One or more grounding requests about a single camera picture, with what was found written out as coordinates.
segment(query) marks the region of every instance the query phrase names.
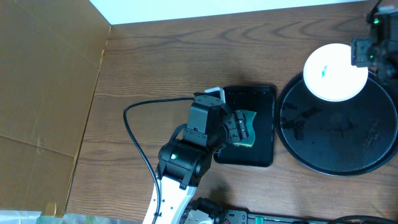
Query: wood grain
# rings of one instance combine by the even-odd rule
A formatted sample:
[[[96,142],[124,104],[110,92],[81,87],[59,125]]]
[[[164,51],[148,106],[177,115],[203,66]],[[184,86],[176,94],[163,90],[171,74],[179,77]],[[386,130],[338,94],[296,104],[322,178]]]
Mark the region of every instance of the wood grain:
[[[152,179],[123,124],[131,103],[226,85],[273,83],[278,93],[306,58],[330,43],[366,35],[364,3],[301,7],[113,26],[88,120],[68,212],[141,221]],[[129,112],[153,167],[189,101]],[[370,174],[331,177],[297,162],[275,140],[268,168],[212,163],[196,197],[251,212],[398,219],[398,158]]]

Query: cardboard box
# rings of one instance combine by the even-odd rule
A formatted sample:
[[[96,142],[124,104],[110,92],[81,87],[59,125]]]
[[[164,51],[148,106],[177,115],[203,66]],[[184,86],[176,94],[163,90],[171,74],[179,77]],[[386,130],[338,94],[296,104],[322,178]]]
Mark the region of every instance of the cardboard box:
[[[64,215],[109,29],[88,0],[0,1],[0,210]]]

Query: green sponge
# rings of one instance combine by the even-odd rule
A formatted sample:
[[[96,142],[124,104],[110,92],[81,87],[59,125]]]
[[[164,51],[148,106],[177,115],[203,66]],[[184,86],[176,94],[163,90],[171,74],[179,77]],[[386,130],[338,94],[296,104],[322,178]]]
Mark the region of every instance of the green sponge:
[[[256,140],[256,134],[254,133],[253,121],[257,112],[241,110],[246,118],[246,127],[248,129],[248,138],[243,139],[240,142],[234,143],[236,146],[252,147],[254,140]]]

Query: round tray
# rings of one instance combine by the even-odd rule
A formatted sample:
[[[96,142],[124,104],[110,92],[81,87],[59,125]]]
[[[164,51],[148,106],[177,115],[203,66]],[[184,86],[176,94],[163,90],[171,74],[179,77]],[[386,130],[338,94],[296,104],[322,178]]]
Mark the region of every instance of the round tray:
[[[329,175],[359,175],[385,164],[397,152],[395,99],[369,73],[355,97],[329,102],[314,96],[297,75],[279,96],[275,126],[297,160]]]

